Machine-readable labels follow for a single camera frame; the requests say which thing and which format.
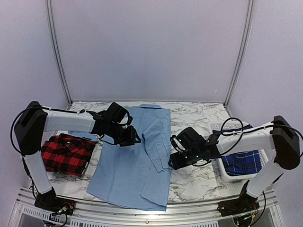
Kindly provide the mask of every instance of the blue plaid shirt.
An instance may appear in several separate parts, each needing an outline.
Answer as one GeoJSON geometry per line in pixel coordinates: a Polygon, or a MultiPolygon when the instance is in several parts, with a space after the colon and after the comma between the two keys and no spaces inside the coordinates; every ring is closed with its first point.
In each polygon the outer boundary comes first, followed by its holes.
{"type": "MultiPolygon", "coordinates": [[[[251,125],[247,125],[244,129],[252,128],[251,125]]],[[[240,131],[241,129],[223,130],[223,132],[240,131]]],[[[214,134],[220,134],[219,131],[213,131],[214,134]]],[[[240,176],[247,174],[256,174],[261,168],[261,160],[258,150],[241,152],[228,156],[222,156],[222,161],[226,173],[229,176],[240,176]]]]}

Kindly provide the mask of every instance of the light blue shirt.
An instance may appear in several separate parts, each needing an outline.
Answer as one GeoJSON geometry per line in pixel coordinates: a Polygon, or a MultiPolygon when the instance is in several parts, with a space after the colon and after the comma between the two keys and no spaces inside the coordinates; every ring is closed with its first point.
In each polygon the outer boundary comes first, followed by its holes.
{"type": "Polygon", "coordinates": [[[166,210],[171,175],[170,110],[159,105],[126,109],[142,142],[128,147],[104,143],[87,192],[125,208],[166,210]]]}

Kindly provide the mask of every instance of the folded shirt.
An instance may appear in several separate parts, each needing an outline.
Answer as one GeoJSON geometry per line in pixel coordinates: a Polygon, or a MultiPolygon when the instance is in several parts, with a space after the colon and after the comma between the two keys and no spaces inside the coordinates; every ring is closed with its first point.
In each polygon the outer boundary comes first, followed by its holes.
{"type": "MultiPolygon", "coordinates": [[[[170,110],[158,105],[126,109],[142,142],[128,147],[103,143],[87,192],[125,208],[166,210],[171,175],[170,110]]],[[[107,136],[104,140],[112,142],[107,136]]]]}
{"type": "MultiPolygon", "coordinates": [[[[251,129],[249,124],[244,129],[251,129]]],[[[223,132],[241,131],[241,129],[223,130],[223,132]]],[[[213,133],[220,135],[220,131],[213,130],[213,133]]],[[[258,150],[246,151],[232,155],[222,156],[225,171],[230,176],[240,176],[256,174],[262,169],[260,155],[258,150]]]]}
{"type": "Polygon", "coordinates": [[[41,147],[45,169],[81,177],[95,145],[96,142],[66,134],[52,136],[41,147]]]}

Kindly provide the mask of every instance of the metal frame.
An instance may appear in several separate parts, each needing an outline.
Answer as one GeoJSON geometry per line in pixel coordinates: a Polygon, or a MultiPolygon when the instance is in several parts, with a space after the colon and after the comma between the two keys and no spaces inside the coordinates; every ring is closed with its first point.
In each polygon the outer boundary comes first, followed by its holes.
{"type": "Polygon", "coordinates": [[[248,40],[250,37],[250,29],[251,29],[251,23],[252,23],[252,16],[253,16],[253,10],[254,10],[254,0],[249,0],[248,2],[248,7],[247,7],[247,14],[246,14],[246,21],[245,21],[245,26],[244,26],[244,31],[243,31],[243,36],[242,36],[242,41],[241,41],[241,46],[240,46],[240,50],[239,50],[239,54],[238,54],[238,58],[237,58],[237,62],[235,65],[235,69],[233,71],[233,76],[232,76],[232,80],[225,98],[225,102],[224,102],[224,106],[228,107],[233,92],[235,90],[236,87],[236,83],[240,74],[240,70],[241,70],[241,65],[243,62],[243,58],[244,58],[244,54],[245,54],[245,50],[248,44],[248,40]]]}
{"type": "MultiPolygon", "coordinates": [[[[244,26],[244,31],[243,31],[243,36],[242,36],[242,41],[240,45],[240,50],[238,54],[238,58],[236,61],[235,69],[233,72],[233,76],[229,85],[229,89],[224,101],[224,106],[226,109],[228,108],[228,105],[231,101],[236,82],[239,77],[239,73],[241,70],[241,65],[243,61],[243,57],[245,54],[245,50],[248,44],[248,39],[250,35],[250,29],[251,29],[251,23],[252,23],[252,16],[253,16],[253,9],[254,9],[254,0],[248,0],[248,7],[247,7],[247,14],[246,14],[246,20],[245,20],[245,26],[244,26]]],[[[69,106],[73,103],[69,88],[68,88],[68,83],[65,77],[64,69],[63,69],[63,64],[62,60],[60,57],[60,52],[59,52],[59,47],[58,47],[58,40],[56,36],[56,31],[55,31],[55,23],[54,23],[54,16],[53,16],[53,5],[51,0],[45,0],[45,5],[46,5],[46,12],[47,12],[47,19],[48,19],[48,25],[50,29],[50,36],[52,40],[52,45],[53,45],[53,51],[54,51],[54,56],[60,76],[60,81],[63,87],[64,95],[66,98],[66,101],[69,106]]]]}
{"type": "MultiPolygon", "coordinates": [[[[276,196],[273,190],[265,192],[267,208],[270,208],[272,218],[276,227],[282,227],[280,210],[277,205],[276,196]]],[[[218,220],[232,218],[232,216],[221,217],[217,211],[218,202],[226,199],[235,199],[237,196],[227,198],[205,200],[198,202],[184,202],[168,204],[166,211],[142,211],[125,209],[110,205],[101,201],[86,201],[75,199],[75,211],[69,217],[69,224],[66,226],[86,226],[89,223],[95,226],[121,227],[121,226],[178,226],[178,227],[197,227],[205,223],[215,223],[218,220]]],[[[48,218],[50,212],[34,207],[35,199],[31,189],[21,188],[9,220],[10,226],[18,226],[24,209],[40,212],[38,217],[48,218]]],[[[264,206],[263,195],[259,197],[261,209],[264,206]]]]}
{"type": "Polygon", "coordinates": [[[68,89],[68,85],[67,85],[67,81],[66,81],[66,77],[64,74],[64,69],[63,69],[63,65],[62,65],[62,61],[61,61],[61,57],[60,57],[59,47],[58,47],[58,40],[57,40],[57,36],[56,36],[55,23],[54,23],[54,17],[53,17],[52,1],[45,0],[45,6],[46,6],[47,22],[48,22],[51,41],[52,41],[52,45],[53,45],[53,52],[54,52],[54,56],[55,56],[55,60],[56,60],[57,68],[58,68],[61,85],[63,88],[65,99],[66,99],[68,105],[71,105],[72,104],[71,94],[68,89]]]}

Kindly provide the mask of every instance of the metal pole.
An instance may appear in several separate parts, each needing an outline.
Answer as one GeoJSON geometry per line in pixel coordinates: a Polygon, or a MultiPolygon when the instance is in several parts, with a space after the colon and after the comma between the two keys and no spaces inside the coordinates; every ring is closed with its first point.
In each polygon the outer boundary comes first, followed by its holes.
{"type": "Polygon", "coordinates": [[[242,37],[242,42],[237,58],[237,62],[235,65],[235,69],[233,72],[232,80],[225,98],[224,106],[228,108],[228,105],[231,101],[233,91],[236,87],[236,83],[239,77],[239,73],[241,70],[241,65],[243,62],[243,57],[245,54],[245,50],[247,47],[249,35],[250,35],[250,28],[251,28],[251,22],[252,22],[252,15],[253,15],[253,9],[254,9],[254,0],[249,0],[248,2],[248,7],[247,7],[247,14],[246,14],[246,21],[245,21],[245,26],[244,26],[244,31],[243,31],[243,37],[242,37]]]}
{"type": "Polygon", "coordinates": [[[45,5],[46,5],[46,14],[47,14],[47,22],[50,30],[50,35],[51,35],[51,41],[52,41],[52,46],[53,46],[53,52],[59,72],[59,77],[60,81],[62,84],[63,92],[66,98],[66,101],[68,105],[72,104],[72,99],[71,99],[71,94],[68,89],[66,77],[64,74],[64,69],[60,57],[60,52],[59,52],[59,47],[58,47],[58,40],[56,36],[56,31],[55,31],[55,24],[54,24],[54,18],[53,18],[53,6],[52,6],[52,1],[51,0],[45,0],[45,5]]]}

